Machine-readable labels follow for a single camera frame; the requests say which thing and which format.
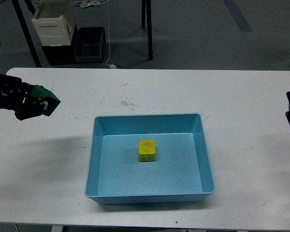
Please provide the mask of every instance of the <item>yellow block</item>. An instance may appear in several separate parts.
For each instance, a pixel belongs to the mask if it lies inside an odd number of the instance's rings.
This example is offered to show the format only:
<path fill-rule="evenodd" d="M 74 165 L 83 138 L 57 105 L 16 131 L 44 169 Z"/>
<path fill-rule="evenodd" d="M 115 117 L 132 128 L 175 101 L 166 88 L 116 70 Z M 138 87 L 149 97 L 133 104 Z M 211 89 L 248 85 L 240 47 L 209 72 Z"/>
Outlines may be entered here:
<path fill-rule="evenodd" d="M 155 161 L 156 145 L 154 139 L 139 140 L 139 160 Z"/>

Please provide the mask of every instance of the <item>black metal leg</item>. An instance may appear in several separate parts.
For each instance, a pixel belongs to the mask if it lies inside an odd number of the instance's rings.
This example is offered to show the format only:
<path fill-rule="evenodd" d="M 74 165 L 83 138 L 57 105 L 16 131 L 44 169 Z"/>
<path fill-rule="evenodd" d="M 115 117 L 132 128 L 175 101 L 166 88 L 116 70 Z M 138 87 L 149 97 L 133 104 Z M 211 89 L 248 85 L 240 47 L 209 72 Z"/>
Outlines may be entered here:
<path fill-rule="evenodd" d="M 35 8 L 34 8 L 34 6 L 32 5 L 31 0 L 25 0 L 25 3 L 26 3 L 27 6 L 28 6 L 28 10 L 31 12 L 32 15 L 34 15 L 34 13 L 35 13 Z"/>
<path fill-rule="evenodd" d="M 146 0 L 146 16 L 147 16 L 147 36 L 148 36 L 148 57 L 153 60 L 153 38 L 151 29 L 151 0 Z"/>
<path fill-rule="evenodd" d="M 146 0 L 142 0 L 142 28 L 145 28 Z"/>
<path fill-rule="evenodd" d="M 23 30 L 24 35 L 25 35 L 25 38 L 26 38 L 29 50 L 31 52 L 33 61 L 35 63 L 35 66 L 37 68 L 41 68 L 42 66 L 41 66 L 37 51 L 35 50 L 35 47 L 33 45 L 32 38 L 30 36 L 30 33 L 29 33 L 29 30 L 28 30 L 24 15 L 23 15 L 23 13 L 21 11 L 19 2 L 18 2 L 18 0 L 12 0 L 12 3 L 13 3 L 13 6 L 14 6 L 14 9 L 16 11 L 20 26 L 21 26 L 21 28 Z"/>

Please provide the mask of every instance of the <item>blue tray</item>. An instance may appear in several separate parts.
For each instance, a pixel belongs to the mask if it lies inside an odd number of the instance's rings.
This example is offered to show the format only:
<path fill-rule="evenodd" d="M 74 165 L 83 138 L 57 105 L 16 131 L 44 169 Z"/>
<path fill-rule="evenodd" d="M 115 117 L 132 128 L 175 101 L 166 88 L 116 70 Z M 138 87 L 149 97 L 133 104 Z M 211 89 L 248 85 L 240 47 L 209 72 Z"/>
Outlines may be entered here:
<path fill-rule="evenodd" d="M 155 140 L 155 161 L 139 161 L 141 139 Z M 199 114 L 95 118 L 87 197 L 100 204 L 188 202 L 214 191 Z"/>

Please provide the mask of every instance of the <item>white table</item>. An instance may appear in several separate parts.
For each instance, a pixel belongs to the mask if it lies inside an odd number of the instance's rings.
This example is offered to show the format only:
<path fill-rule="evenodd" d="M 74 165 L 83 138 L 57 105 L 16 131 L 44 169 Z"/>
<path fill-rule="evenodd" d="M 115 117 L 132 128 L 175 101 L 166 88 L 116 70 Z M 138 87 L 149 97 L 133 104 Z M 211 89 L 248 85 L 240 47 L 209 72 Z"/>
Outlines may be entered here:
<path fill-rule="evenodd" d="M 50 116 L 0 110 L 0 222 L 290 231 L 290 72 L 10 70 L 52 90 Z M 199 203 L 98 205 L 84 195 L 97 115 L 203 115 L 216 192 Z"/>

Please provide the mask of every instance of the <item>white cable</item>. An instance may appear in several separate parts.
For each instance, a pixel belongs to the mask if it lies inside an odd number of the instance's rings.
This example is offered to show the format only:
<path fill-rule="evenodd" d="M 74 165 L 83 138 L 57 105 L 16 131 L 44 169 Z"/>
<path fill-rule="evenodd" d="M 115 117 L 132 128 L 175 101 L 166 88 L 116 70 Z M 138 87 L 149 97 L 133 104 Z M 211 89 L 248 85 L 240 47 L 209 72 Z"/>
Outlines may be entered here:
<path fill-rule="evenodd" d="M 84 0 L 84 1 L 74 1 L 70 6 L 80 6 L 81 8 L 87 8 L 90 6 L 98 7 L 103 4 L 108 3 L 110 0 L 101 0 L 101 1 L 95 1 L 95 0 Z"/>
<path fill-rule="evenodd" d="M 19 231 L 18 231 L 18 227 L 16 226 L 16 224 L 14 224 L 14 226 L 15 226 L 15 228 L 16 228 L 16 231 L 19 232 Z"/>
<path fill-rule="evenodd" d="M 108 4 L 107 6 L 107 26 L 108 26 L 108 50 L 109 50 L 109 54 L 108 54 L 108 59 L 105 62 L 105 64 L 107 64 L 109 67 L 111 67 L 111 65 L 109 65 L 107 62 L 110 60 L 111 57 L 111 42 L 110 42 L 110 14 L 108 12 Z"/>

